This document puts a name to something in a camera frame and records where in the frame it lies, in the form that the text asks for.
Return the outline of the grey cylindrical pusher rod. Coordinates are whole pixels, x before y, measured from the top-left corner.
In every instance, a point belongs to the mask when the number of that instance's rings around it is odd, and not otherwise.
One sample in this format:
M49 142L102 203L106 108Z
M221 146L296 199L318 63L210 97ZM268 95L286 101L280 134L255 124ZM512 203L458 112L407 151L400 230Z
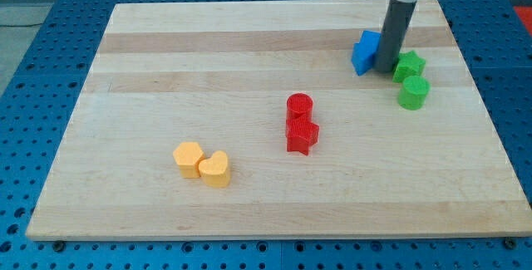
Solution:
M389 73L394 70L415 7L416 2L389 1L375 55L375 71Z

